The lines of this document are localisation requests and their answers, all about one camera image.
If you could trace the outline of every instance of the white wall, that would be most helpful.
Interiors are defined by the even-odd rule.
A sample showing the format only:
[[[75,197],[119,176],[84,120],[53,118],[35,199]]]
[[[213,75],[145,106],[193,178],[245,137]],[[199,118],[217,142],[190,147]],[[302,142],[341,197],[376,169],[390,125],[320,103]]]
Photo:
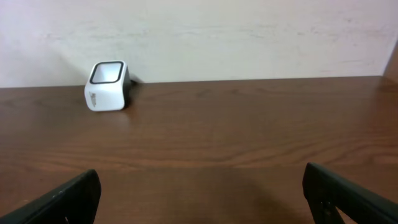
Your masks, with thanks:
[[[397,0],[0,0],[0,87],[381,75]]]

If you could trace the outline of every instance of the small white box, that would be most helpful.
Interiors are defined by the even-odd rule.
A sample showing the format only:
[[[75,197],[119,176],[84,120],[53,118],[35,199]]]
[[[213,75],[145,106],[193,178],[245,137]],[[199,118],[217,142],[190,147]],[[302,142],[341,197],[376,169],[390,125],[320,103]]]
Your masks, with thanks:
[[[94,65],[85,87],[86,103],[92,111],[121,110],[129,103],[131,81],[123,61]]]

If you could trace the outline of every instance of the white casing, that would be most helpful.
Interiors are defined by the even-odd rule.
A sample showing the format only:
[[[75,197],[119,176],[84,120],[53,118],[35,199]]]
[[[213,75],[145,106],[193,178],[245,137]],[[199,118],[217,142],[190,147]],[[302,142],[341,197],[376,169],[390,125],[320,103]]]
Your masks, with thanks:
[[[125,62],[97,63],[85,87],[87,106],[92,111],[121,110],[129,98],[130,87],[131,82]]]

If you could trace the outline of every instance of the tabletop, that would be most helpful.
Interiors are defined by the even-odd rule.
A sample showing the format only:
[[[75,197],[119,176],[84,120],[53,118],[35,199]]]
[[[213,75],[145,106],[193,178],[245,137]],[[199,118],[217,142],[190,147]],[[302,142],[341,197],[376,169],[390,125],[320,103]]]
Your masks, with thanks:
[[[0,215],[87,169],[98,224],[313,223],[307,162],[398,202],[398,85],[383,77],[146,83],[102,113],[83,89],[0,89]]]

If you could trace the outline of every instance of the black object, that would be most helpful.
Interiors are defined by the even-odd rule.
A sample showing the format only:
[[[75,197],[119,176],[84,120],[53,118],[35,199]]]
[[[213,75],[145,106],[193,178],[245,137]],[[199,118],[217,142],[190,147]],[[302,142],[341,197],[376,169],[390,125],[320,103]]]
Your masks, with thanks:
[[[0,218],[7,224],[92,224],[101,197],[95,170],[88,170],[37,200]]]
[[[303,189],[316,224],[344,223],[336,207],[359,224],[398,223],[397,204],[318,164],[307,164]]]

